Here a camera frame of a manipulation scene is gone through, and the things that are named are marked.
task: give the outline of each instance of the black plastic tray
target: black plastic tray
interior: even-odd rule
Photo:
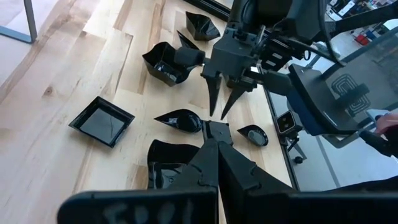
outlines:
[[[114,147],[134,118],[130,113],[97,96],[69,127]]]

